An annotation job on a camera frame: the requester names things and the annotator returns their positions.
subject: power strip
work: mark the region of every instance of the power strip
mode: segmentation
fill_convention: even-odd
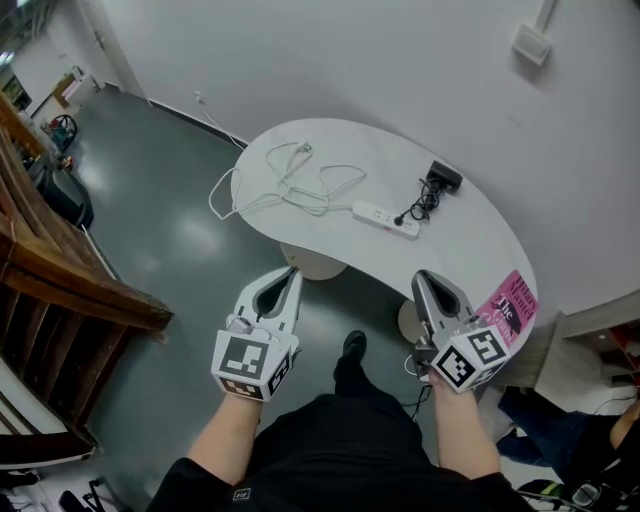
[[[409,240],[415,240],[418,238],[420,232],[420,224],[413,219],[405,217],[402,225],[396,226],[393,222],[398,215],[388,212],[382,208],[378,208],[370,203],[364,201],[356,201],[351,207],[353,218],[361,222],[366,222],[372,226],[384,229],[389,233],[400,235]]]

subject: curved table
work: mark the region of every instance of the curved table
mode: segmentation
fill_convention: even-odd
[[[337,119],[292,121],[263,133],[240,155],[240,171],[233,174],[231,181],[238,206],[275,191],[277,178],[265,159],[269,150],[305,141],[313,146],[314,155],[296,172],[293,184],[320,192],[321,166],[353,165],[366,171],[367,177],[341,193],[335,203],[351,205],[362,200],[392,212],[405,211],[418,198],[418,179],[426,176],[436,160],[433,153],[417,144],[370,126]],[[290,154],[291,149],[274,151],[271,161],[284,166]],[[327,171],[325,176],[330,188],[340,183],[331,181],[338,178],[333,172]],[[348,169],[344,173],[355,177]],[[355,267],[410,300],[411,279],[421,269],[436,272],[459,286],[474,309],[514,269],[537,296],[533,269],[520,242],[498,210],[466,177],[455,195],[445,193],[441,197],[431,221],[421,223],[415,240],[356,221],[349,211],[329,211],[314,217],[279,202],[251,208],[240,215],[265,236]],[[512,353],[524,345],[534,320],[511,346]]]

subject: white cord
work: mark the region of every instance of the white cord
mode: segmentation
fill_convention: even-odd
[[[547,23],[549,23],[549,18],[551,18],[551,13],[555,5],[556,0],[542,0],[542,5],[540,6],[540,11],[534,24],[535,29],[541,34],[544,32],[544,29],[547,28]]]
[[[216,128],[218,128],[218,130],[224,133],[227,137],[229,137],[231,142],[233,142],[242,151],[244,151],[245,148],[243,148],[240,144],[236,142],[236,138],[233,135],[231,135],[228,131],[226,131],[222,126],[220,126],[220,123],[216,121],[213,117],[211,117],[211,115],[209,115],[209,111],[207,110],[207,108],[200,102],[198,102],[198,105],[200,105],[200,110],[202,110],[202,113],[209,120],[209,122],[212,123]]]
[[[264,331],[267,333],[267,335],[269,336],[268,341],[271,340],[276,340],[278,343],[280,343],[280,338],[278,338],[275,334],[273,334],[271,331],[269,331],[268,329],[265,329],[264,327],[261,327],[260,324],[253,322],[251,320],[249,320],[248,318],[245,318],[243,316],[240,315],[229,315],[227,317],[227,329],[229,328],[229,326],[231,325],[231,322],[233,322],[233,320],[235,320],[236,318],[241,318],[242,320],[244,320],[245,322],[248,322],[251,324],[251,327],[253,328],[254,331]]]
[[[404,360],[404,371],[407,372],[409,375],[413,375],[414,377],[417,377],[418,374],[417,373],[413,373],[412,371],[409,370],[409,368],[407,368],[407,363],[409,362],[409,359],[411,359],[413,356],[409,355],[409,357],[407,357]]]
[[[289,147],[289,146],[295,146],[295,149],[291,154],[291,156],[288,158],[283,171],[280,172],[271,163],[270,156],[274,151],[277,151],[279,149]],[[228,219],[234,213],[241,213],[249,208],[254,208],[257,206],[267,206],[270,204],[278,203],[280,201],[284,201],[297,208],[300,208],[304,212],[308,213],[309,215],[313,215],[315,217],[320,217],[321,215],[324,215],[325,213],[331,210],[351,210],[350,205],[331,204],[331,198],[338,192],[344,190],[347,187],[360,183],[362,180],[364,180],[367,177],[367,173],[364,172],[359,167],[356,167],[354,165],[349,165],[349,164],[336,164],[336,165],[327,165],[327,166],[321,167],[318,172],[318,179],[320,181],[320,184],[322,185],[322,188],[324,189],[324,193],[316,193],[316,192],[313,192],[301,187],[295,187],[289,184],[288,182],[289,178],[291,178],[304,164],[306,164],[311,159],[312,156],[313,156],[313,147],[311,147],[311,145],[308,142],[303,142],[302,144],[298,142],[287,142],[286,144],[281,144],[280,146],[276,146],[270,149],[265,155],[265,161],[267,165],[271,168],[271,171],[276,176],[276,178],[278,178],[278,181],[275,187],[276,192],[266,192],[264,194],[261,194],[260,196],[256,197],[255,199],[249,201],[247,204],[240,207],[238,207],[236,201],[237,201],[238,193],[240,191],[240,187],[242,185],[242,177],[243,177],[242,170],[238,169],[237,167],[229,169],[227,172],[225,172],[222,175],[222,177],[218,180],[218,182],[215,184],[215,186],[209,193],[209,208],[213,213],[215,213],[215,215],[220,220]],[[323,173],[328,169],[336,169],[336,168],[355,169],[360,174],[355,178],[352,178],[340,184],[333,190],[329,190],[329,188],[327,187],[327,184],[323,179]],[[222,181],[229,174],[232,174],[235,171],[239,171],[241,174],[240,174],[240,177],[238,178],[238,184],[236,186],[235,193],[232,194],[233,202],[231,205],[231,211],[225,215],[222,215],[213,206],[213,194],[218,189]],[[319,201],[322,204],[319,204],[319,205],[305,204],[303,202],[293,199],[292,193],[306,196],[315,201]]]

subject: white wall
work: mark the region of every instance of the white wall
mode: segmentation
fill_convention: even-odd
[[[31,115],[71,70],[71,66],[58,53],[51,38],[42,33],[16,53],[11,69],[33,100],[27,107],[27,114]]]
[[[96,78],[101,86],[104,82],[118,83],[109,62],[95,43],[79,2],[61,0],[46,31],[58,51],[66,55],[69,69],[74,65],[80,67]]]
[[[197,89],[248,140],[291,119],[352,119],[459,167],[529,255],[539,321],[640,288],[640,10],[631,0],[560,0],[538,74],[510,43],[539,0],[104,4],[153,100],[202,119]]]
[[[58,103],[58,100],[51,96],[47,101],[40,105],[40,108],[36,113],[31,115],[31,119],[33,124],[39,127],[42,126],[43,121],[49,122],[54,117],[58,117],[66,113],[67,111],[62,108],[62,105]]]

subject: black shoe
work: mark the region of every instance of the black shoe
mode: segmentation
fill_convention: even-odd
[[[367,336],[362,331],[352,331],[342,345],[342,357],[355,357],[362,361],[367,351]]]

